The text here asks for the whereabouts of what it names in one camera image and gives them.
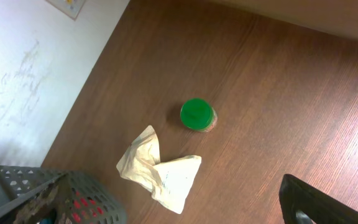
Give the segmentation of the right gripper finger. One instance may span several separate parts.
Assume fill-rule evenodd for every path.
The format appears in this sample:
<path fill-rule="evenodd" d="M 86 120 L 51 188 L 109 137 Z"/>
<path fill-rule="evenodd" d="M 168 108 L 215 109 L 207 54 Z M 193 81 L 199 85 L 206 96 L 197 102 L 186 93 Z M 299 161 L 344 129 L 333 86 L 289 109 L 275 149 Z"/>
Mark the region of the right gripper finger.
<path fill-rule="evenodd" d="M 286 224 L 358 224 L 358 212 L 294 175 L 285 174 L 279 201 Z"/>

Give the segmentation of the beige paper bag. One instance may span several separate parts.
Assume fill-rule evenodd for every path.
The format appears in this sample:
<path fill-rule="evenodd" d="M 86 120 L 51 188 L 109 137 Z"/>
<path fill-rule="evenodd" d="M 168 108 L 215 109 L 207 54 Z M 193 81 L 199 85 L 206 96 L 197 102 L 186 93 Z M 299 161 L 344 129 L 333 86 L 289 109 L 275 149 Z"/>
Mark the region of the beige paper bag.
<path fill-rule="evenodd" d="M 190 155 L 160 161 L 157 133 L 149 125 L 132 141 L 116 165 L 123 179 L 138 183 L 168 210 L 181 214 L 202 158 Z"/>
<path fill-rule="evenodd" d="M 26 203 L 15 215 L 13 224 L 38 223 L 55 210 L 59 186 L 50 184 L 35 198 Z"/>

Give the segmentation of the green lid glass jar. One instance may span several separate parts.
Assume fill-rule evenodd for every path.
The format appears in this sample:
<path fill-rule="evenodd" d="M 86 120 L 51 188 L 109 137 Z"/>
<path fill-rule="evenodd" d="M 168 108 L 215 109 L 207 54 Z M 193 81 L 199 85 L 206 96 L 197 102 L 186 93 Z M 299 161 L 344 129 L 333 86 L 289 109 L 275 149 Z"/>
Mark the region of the green lid glass jar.
<path fill-rule="evenodd" d="M 181 107 L 180 119 L 187 128 L 199 132 L 211 131 L 218 122 L 214 108 L 201 98 L 186 101 Z"/>

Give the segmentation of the red spaghetti packet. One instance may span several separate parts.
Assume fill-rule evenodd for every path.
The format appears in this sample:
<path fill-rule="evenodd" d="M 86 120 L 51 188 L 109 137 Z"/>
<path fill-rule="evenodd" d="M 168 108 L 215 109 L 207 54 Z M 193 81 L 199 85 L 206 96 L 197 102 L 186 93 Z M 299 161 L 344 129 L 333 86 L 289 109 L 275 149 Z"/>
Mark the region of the red spaghetti packet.
<path fill-rule="evenodd" d="M 86 197 L 72 188 L 70 199 L 70 218 L 77 224 L 102 224 L 105 221 L 104 210 L 92 197 Z"/>

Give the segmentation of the grey plastic shopping basket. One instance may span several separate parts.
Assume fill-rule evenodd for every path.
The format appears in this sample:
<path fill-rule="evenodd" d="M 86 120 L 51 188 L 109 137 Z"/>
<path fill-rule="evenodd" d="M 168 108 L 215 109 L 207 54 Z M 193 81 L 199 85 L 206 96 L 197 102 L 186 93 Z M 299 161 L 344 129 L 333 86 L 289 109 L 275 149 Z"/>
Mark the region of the grey plastic shopping basket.
<path fill-rule="evenodd" d="M 126 222 L 124 207 L 84 172 L 0 166 L 0 223 Z"/>

